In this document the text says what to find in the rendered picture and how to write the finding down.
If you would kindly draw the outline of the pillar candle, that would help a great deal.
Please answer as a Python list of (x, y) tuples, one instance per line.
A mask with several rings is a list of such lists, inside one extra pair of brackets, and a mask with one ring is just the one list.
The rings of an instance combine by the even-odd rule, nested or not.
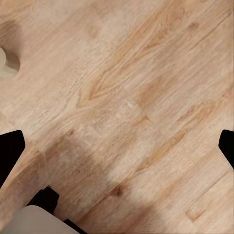
[(9, 50), (0, 46), (0, 77), (15, 76), (20, 69), (18, 57)]

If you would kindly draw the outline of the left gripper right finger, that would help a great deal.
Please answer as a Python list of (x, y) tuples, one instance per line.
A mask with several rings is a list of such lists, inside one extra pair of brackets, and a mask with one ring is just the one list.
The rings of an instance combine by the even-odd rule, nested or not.
[(222, 130), (218, 146), (234, 169), (234, 132)]

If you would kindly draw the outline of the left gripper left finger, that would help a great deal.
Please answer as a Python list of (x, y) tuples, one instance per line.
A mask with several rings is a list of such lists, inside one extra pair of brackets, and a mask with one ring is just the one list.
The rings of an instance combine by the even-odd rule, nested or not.
[(5, 182), (24, 149), (25, 142), (21, 130), (0, 135), (0, 186)]

